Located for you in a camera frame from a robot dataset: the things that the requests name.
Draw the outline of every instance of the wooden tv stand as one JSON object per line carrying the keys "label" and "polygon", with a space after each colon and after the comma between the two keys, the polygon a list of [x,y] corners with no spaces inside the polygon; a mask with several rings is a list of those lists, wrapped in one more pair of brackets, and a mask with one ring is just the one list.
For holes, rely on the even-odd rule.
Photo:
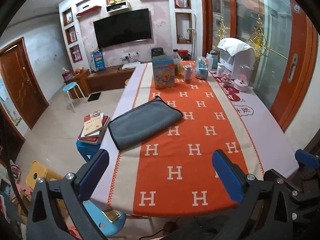
{"label": "wooden tv stand", "polygon": [[124,88],[124,82],[129,79],[134,69],[122,70],[122,66],[114,66],[91,73],[87,82],[92,93]]}

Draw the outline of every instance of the electrical socket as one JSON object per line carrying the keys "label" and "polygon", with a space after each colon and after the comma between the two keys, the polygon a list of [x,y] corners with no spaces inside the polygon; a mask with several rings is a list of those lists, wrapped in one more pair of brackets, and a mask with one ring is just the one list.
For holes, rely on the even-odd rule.
{"label": "electrical socket", "polygon": [[121,55],[121,59],[125,59],[125,57],[128,57],[129,58],[129,54],[130,54],[130,57],[132,58],[137,58],[138,57],[138,54],[136,52],[128,52],[128,53],[124,53]]}

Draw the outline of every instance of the sliding glass door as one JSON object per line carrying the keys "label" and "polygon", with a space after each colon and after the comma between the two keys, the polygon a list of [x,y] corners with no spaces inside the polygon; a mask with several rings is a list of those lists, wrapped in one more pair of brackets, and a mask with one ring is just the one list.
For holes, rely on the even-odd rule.
{"label": "sliding glass door", "polygon": [[233,37],[255,51],[253,91],[283,130],[289,125],[308,89],[314,68],[317,32],[294,0],[211,0],[212,46]]}

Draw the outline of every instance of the red wall shelf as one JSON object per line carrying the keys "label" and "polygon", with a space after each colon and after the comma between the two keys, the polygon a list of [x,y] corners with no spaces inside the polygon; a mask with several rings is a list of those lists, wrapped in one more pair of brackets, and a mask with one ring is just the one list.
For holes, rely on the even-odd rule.
{"label": "red wall shelf", "polygon": [[99,5],[92,6],[92,7],[88,8],[87,10],[85,10],[85,11],[83,11],[81,13],[77,13],[76,16],[80,17],[80,16],[82,16],[82,15],[84,15],[86,13],[92,12],[92,11],[97,10],[97,9],[101,9],[101,6],[99,6]]}

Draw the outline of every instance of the blue plastic stool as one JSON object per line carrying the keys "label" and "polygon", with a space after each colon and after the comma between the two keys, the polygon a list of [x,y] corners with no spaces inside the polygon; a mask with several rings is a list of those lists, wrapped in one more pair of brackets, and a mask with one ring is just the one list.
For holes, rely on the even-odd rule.
{"label": "blue plastic stool", "polygon": [[93,156],[100,149],[100,144],[93,145],[93,144],[81,142],[79,140],[77,140],[76,146],[77,146],[78,152],[81,154],[81,156],[84,158],[84,160],[87,163],[93,158]]}
{"label": "blue plastic stool", "polygon": [[84,201],[83,206],[105,236],[113,236],[124,227],[126,214],[118,211],[121,216],[113,223],[110,223],[106,215],[90,200]]}
{"label": "blue plastic stool", "polygon": [[75,111],[75,108],[74,108],[74,106],[73,106],[73,103],[72,103],[72,100],[71,100],[71,97],[70,97],[70,94],[69,94],[69,90],[73,89],[73,90],[75,91],[76,95],[77,95],[77,98],[80,99],[79,96],[78,96],[78,93],[77,93],[77,91],[76,91],[76,89],[75,89],[76,86],[77,86],[78,89],[80,90],[80,92],[81,92],[84,100],[85,100],[86,102],[88,102],[88,100],[85,98],[85,96],[84,96],[84,94],[82,93],[82,90],[81,90],[81,88],[79,87],[79,85],[77,84],[77,82],[71,82],[71,83],[69,83],[68,85],[66,85],[66,86],[62,89],[63,92],[67,92],[68,97],[69,97],[69,100],[70,100],[70,103],[71,103],[71,105],[72,105],[72,108],[73,108],[73,111],[74,111],[74,112],[76,112],[76,111]]}

